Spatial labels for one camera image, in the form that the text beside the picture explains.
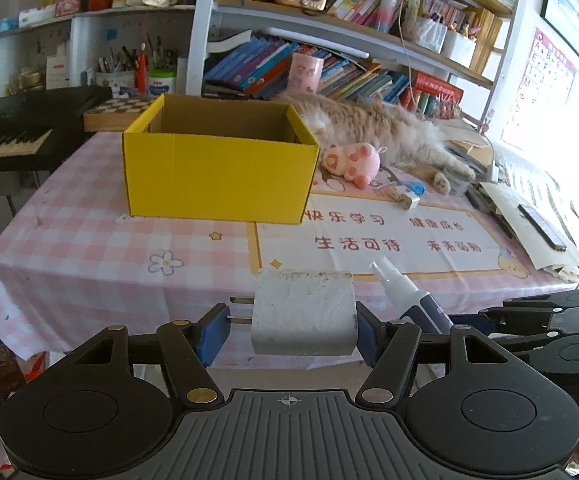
flower print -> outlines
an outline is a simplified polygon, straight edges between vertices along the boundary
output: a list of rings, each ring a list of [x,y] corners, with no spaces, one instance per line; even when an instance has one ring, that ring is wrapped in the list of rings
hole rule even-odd
[[[148,271],[156,274],[159,270],[166,276],[172,276],[174,269],[183,267],[183,262],[174,258],[172,251],[166,251],[163,256],[159,254],[152,254],[150,256],[152,264],[148,267]]]

cat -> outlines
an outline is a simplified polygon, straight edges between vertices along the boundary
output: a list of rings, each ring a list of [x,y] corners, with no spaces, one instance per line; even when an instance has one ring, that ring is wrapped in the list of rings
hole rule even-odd
[[[384,166],[428,164],[434,168],[431,184],[442,194],[451,189],[442,170],[475,179],[467,164],[445,150],[438,127],[401,106],[335,101],[297,91],[283,91],[273,101],[293,105],[322,148],[368,142],[377,150],[387,149],[380,156]]]

orange border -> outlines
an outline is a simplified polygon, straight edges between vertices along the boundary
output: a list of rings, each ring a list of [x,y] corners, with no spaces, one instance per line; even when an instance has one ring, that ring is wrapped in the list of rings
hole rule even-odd
[[[381,202],[392,202],[390,198],[383,196],[357,196],[357,195],[347,195],[346,192],[336,192],[336,191],[321,191],[314,190],[313,194],[320,195],[330,195],[330,196],[344,196],[346,198],[362,198],[366,200],[378,200]],[[470,216],[476,220],[487,234],[492,237],[492,240],[501,247],[498,236],[490,231],[489,227],[485,225],[478,216],[475,216],[473,212],[466,209],[442,204],[421,204],[420,207],[435,207],[438,209],[450,209],[452,211],[460,211]],[[249,267],[250,271],[254,276],[258,275],[259,269],[263,269],[263,259],[261,257],[261,246],[258,238],[258,228],[256,222],[247,223],[247,250],[249,255]],[[493,274],[507,274],[503,269],[485,269],[485,270],[448,270],[446,272],[406,272],[407,276],[413,279],[438,279],[438,278],[460,278],[461,276],[488,276]],[[374,274],[353,274],[354,281],[356,283],[371,283],[378,282],[378,278]]]

ribbed gray plate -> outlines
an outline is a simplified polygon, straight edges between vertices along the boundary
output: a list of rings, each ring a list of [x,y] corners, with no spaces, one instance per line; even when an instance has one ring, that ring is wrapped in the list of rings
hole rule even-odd
[[[20,474],[17,480],[33,478]],[[409,441],[392,415],[356,408],[342,391],[238,390],[218,410],[186,415],[160,452],[134,469],[108,478],[465,480],[470,477],[430,460]],[[562,470],[537,477],[568,478]]]

stuffed pig toy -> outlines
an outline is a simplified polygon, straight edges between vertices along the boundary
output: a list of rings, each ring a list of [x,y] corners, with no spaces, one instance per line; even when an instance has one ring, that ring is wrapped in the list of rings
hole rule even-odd
[[[325,150],[323,165],[330,173],[365,189],[378,174],[380,156],[376,148],[367,142],[348,146],[333,144]]]

